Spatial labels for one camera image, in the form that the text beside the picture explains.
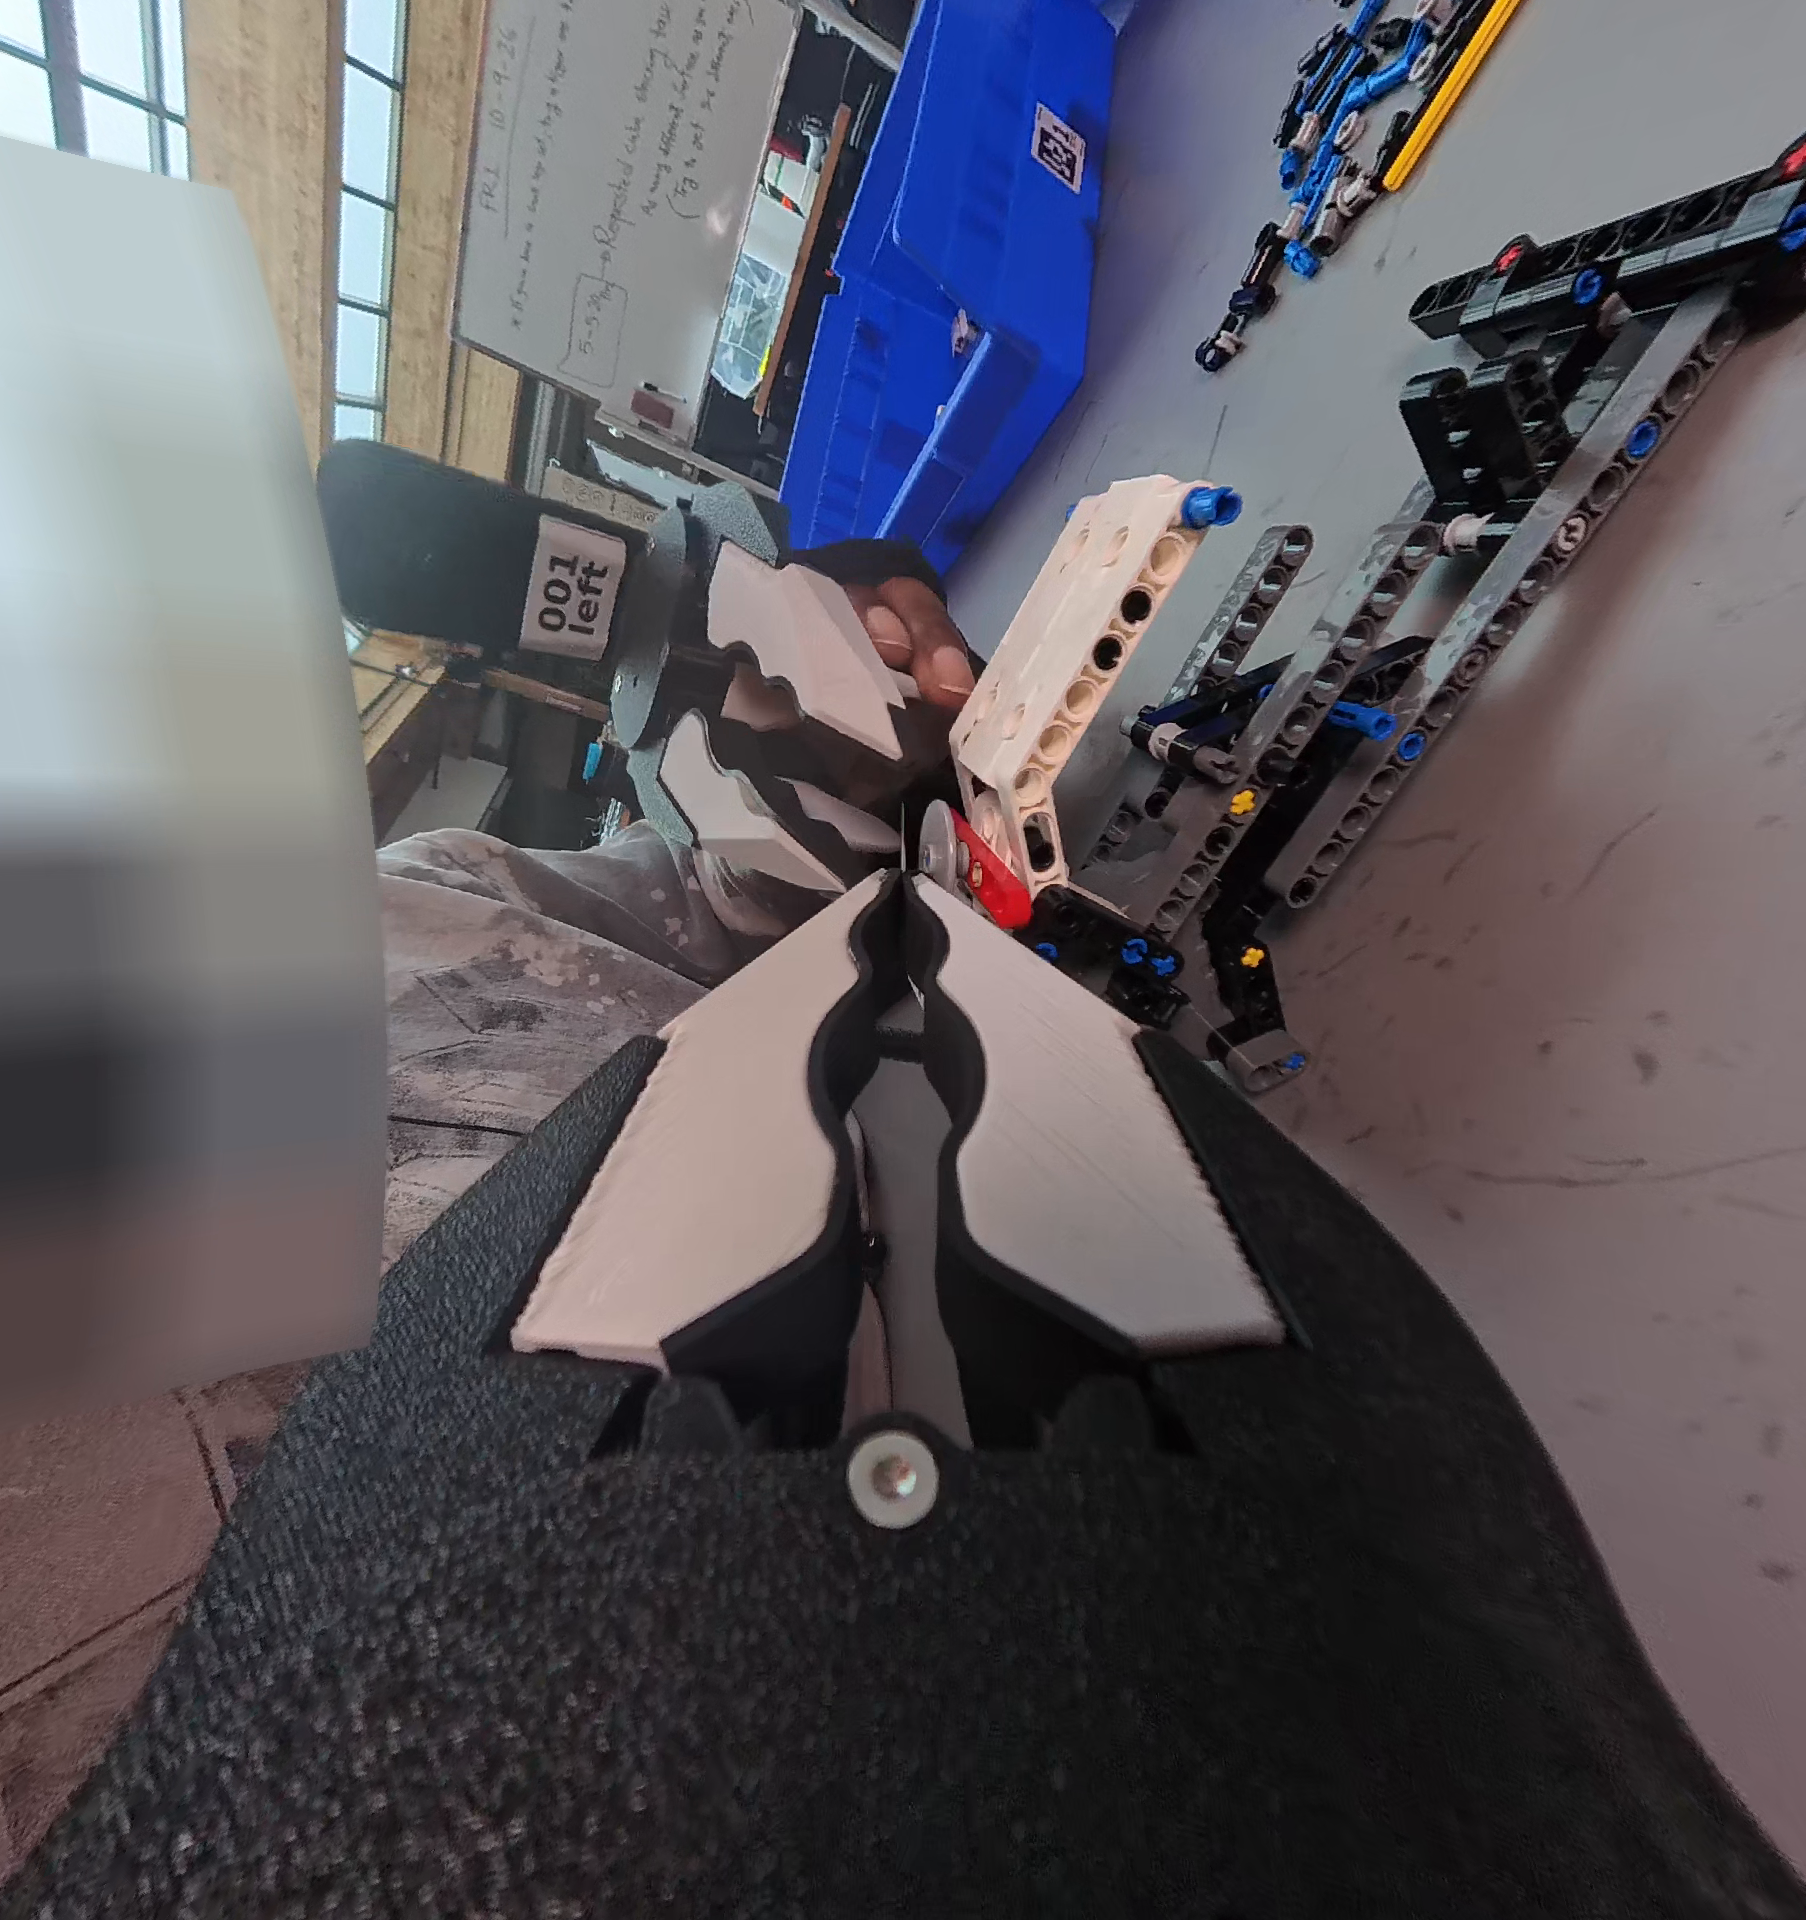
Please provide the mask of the pile of blue black pins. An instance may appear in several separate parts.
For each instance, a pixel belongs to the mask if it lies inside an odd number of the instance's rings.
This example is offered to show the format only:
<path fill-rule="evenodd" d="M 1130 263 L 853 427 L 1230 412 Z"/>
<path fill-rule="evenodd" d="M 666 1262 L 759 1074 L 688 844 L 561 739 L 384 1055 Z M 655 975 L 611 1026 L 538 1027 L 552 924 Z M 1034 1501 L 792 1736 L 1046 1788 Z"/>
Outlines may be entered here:
<path fill-rule="evenodd" d="M 1388 197 L 1380 190 L 1388 143 L 1409 128 L 1444 33 L 1469 4 L 1484 3 L 1339 4 L 1339 19 L 1298 61 L 1275 130 L 1283 207 L 1260 227 L 1220 322 L 1194 349 L 1203 372 L 1224 372 L 1282 294 L 1313 281 Z"/>

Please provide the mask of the whiteboard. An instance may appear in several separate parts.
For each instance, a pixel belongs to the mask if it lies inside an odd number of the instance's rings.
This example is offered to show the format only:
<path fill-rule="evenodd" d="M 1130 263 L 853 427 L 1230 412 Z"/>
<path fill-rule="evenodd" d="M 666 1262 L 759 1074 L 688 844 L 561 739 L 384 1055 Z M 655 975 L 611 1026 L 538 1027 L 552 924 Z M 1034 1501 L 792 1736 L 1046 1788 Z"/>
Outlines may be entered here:
<path fill-rule="evenodd" d="M 779 3 L 487 4 L 454 339 L 690 438 L 797 24 Z"/>

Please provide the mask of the person's left hand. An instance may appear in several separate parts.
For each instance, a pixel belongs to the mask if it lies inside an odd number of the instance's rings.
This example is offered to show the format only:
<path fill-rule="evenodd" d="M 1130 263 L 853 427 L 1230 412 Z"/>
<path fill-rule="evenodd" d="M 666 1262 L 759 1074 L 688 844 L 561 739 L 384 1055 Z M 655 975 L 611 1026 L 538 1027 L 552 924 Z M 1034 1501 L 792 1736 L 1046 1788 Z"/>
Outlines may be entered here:
<path fill-rule="evenodd" d="M 915 579 L 849 588 L 881 659 L 913 680 L 932 708 L 960 712 L 976 685 L 976 661 L 937 588 Z"/>

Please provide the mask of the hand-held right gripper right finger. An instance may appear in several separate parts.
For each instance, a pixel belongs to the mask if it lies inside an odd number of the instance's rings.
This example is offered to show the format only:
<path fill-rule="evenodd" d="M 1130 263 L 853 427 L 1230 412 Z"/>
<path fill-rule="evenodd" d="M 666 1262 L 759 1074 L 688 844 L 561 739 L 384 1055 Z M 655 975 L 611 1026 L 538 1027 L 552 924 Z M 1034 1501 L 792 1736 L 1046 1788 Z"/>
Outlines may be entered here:
<path fill-rule="evenodd" d="M 1088 1380 L 1286 1342 L 1140 1029 L 928 880 L 911 989 L 938 1148 L 937 1296 L 976 1447 L 1031 1447 Z"/>

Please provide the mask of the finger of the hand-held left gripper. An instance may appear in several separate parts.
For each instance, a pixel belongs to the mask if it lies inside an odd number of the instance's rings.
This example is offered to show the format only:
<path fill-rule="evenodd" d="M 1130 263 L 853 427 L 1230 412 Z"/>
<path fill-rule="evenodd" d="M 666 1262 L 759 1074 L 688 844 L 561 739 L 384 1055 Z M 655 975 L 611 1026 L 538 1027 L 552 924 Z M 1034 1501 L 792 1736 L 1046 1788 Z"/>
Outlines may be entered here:
<path fill-rule="evenodd" d="M 897 827 L 809 779 L 729 764 L 700 712 L 670 731 L 660 789 L 695 849 L 738 877 L 832 898 L 894 863 Z"/>
<path fill-rule="evenodd" d="M 766 683 L 790 692 L 803 718 L 901 760 L 894 718 L 908 697 L 840 585 L 725 540 L 707 588 L 707 643 L 747 656 Z"/>

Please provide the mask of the yellow toy axle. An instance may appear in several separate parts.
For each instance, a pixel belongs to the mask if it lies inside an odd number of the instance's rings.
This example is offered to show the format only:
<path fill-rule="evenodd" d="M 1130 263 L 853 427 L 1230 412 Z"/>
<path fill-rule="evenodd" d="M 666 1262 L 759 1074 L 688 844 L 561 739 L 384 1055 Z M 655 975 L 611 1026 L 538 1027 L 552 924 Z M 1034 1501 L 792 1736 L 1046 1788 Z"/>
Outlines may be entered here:
<path fill-rule="evenodd" d="M 1431 69 L 1426 97 L 1415 109 L 1409 128 L 1400 137 L 1395 136 L 1384 153 L 1382 194 L 1395 195 L 1417 175 L 1424 155 L 1444 130 L 1446 120 L 1519 9 L 1521 3 L 1469 4 L 1444 33 L 1442 58 Z"/>

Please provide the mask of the blue plastic bin with tag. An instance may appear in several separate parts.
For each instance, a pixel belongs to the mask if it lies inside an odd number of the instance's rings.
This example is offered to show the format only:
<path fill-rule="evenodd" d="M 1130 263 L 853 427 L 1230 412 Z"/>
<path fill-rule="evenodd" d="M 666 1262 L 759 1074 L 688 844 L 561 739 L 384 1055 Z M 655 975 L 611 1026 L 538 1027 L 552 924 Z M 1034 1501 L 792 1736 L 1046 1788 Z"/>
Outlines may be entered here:
<path fill-rule="evenodd" d="M 1116 32 L 921 4 L 835 251 L 781 500 L 795 546 L 950 568 L 1083 372 Z"/>

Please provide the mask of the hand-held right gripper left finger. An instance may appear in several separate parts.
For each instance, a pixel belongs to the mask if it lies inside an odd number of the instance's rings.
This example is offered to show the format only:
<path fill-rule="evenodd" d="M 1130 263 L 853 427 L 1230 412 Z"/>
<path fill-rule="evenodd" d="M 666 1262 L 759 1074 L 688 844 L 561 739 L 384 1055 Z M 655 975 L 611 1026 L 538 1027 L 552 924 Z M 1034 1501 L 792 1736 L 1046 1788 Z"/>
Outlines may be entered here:
<path fill-rule="evenodd" d="M 867 1227 L 853 1109 L 905 995 L 879 873 L 670 1022 L 513 1322 L 513 1350 L 706 1380 L 742 1422 L 843 1412 Z"/>

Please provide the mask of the white black toy truck chassis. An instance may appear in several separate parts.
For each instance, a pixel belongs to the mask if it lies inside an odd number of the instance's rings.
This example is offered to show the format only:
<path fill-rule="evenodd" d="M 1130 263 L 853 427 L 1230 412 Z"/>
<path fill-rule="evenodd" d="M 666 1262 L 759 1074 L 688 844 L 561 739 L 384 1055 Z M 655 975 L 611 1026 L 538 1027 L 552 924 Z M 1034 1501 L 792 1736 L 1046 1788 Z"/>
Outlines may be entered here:
<path fill-rule="evenodd" d="M 1286 656 L 1249 664 L 1302 581 L 1278 523 L 1167 688 L 1122 719 L 1092 830 L 1059 783 L 1234 492 L 1143 477 L 1083 497 L 950 733 L 957 892 L 1244 1093 L 1306 1070 L 1270 927 L 1321 898 L 1493 659 L 1581 559 L 1753 326 L 1806 308 L 1806 130 L 1772 162 L 1570 234 L 1508 239 L 1410 322 L 1463 358 L 1409 378 L 1422 480 Z"/>

